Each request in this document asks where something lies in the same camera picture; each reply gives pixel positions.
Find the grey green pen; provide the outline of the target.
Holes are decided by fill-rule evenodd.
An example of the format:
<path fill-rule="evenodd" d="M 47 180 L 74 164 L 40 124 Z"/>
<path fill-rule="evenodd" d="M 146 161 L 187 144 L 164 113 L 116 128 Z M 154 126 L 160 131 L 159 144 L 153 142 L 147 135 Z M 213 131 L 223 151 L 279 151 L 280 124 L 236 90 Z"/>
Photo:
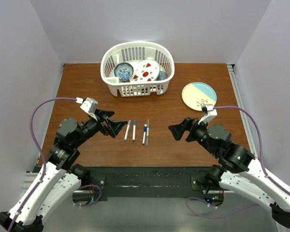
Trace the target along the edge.
<path fill-rule="evenodd" d="M 146 146 L 149 142 L 149 119 L 147 120 L 147 127 L 146 127 Z"/>

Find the white pen with teal tip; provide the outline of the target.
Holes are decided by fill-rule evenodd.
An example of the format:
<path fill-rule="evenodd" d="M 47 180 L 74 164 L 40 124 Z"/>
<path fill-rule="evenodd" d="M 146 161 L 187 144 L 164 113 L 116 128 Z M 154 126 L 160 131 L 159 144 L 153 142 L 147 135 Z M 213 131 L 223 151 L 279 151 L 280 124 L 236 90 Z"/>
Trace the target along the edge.
<path fill-rule="evenodd" d="M 132 128 L 132 141 L 135 142 L 135 139 L 136 139 L 136 120 L 134 120 L 133 122 L 133 128 Z"/>

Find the white pen with dark-blue tip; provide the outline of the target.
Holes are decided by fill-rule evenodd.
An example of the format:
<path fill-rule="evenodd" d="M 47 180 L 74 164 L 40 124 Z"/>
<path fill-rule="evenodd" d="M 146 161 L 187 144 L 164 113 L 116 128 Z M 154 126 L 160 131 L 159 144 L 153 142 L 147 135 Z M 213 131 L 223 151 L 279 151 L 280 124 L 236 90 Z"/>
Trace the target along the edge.
<path fill-rule="evenodd" d="M 143 138 L 142 138 L 142 145 L 145 145 L 146 133 L 147 133 L 147 124 L 144 125 L 144 132 L 143 132 Z"/>

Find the white pen with blue end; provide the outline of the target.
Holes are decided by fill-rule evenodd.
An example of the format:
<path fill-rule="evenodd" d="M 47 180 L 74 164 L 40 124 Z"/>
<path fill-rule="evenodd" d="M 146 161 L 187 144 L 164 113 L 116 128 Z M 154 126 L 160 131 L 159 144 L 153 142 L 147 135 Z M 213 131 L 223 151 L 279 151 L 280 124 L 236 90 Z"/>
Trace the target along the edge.
<path fill-rule="evenodd" d="M 131 120 L 128 120 L 127 128 L 126 128 L 126 131 L 125 131 L 125 136 L 124 136 L 124 141 L 127 141 L 127 139 L 128 139 L 130 125 L 131 125 Z"/>

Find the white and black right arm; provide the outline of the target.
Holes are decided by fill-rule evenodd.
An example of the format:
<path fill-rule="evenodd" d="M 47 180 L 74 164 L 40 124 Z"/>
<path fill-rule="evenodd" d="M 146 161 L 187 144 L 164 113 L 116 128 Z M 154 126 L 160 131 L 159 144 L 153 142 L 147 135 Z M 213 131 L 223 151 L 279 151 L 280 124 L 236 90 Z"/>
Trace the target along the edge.
<path fill-rule="evenodd" d="M 260 161 L 246 148 L 234 143 L 231 133 L 221 124 L 209 127 L 188 117 L 168 129 L 177 141 L 188 131 L 187 142 L 198 142 L 218 159 L 219 164 L 199 178 L 199 184 L 207 190 L 221 188 L 244 196 L 270 210 L 274 221 L 290 229 L 290 196 L 265 176 Z"/>

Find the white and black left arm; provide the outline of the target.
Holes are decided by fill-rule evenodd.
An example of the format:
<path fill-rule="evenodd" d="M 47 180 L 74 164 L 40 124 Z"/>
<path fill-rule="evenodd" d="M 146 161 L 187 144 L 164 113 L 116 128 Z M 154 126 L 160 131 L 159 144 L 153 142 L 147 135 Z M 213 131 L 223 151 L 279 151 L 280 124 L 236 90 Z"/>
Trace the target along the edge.
<path fill-rule="evenodd" d="M 127 124 L 125 120 L 111 120 L 113 111 L 97 109 L 89 120 L 79 124 L 74 118 L 61 121 L 46 163 L 36 178 L 8 212 L 0 213 L 0 225 L 9 232 L 41 232 L 43 221 L 55 206 L 77 189 L 90 185 L 90 171 L 75 164 L 79 146 L 98 132 L 115 138 Z"/>

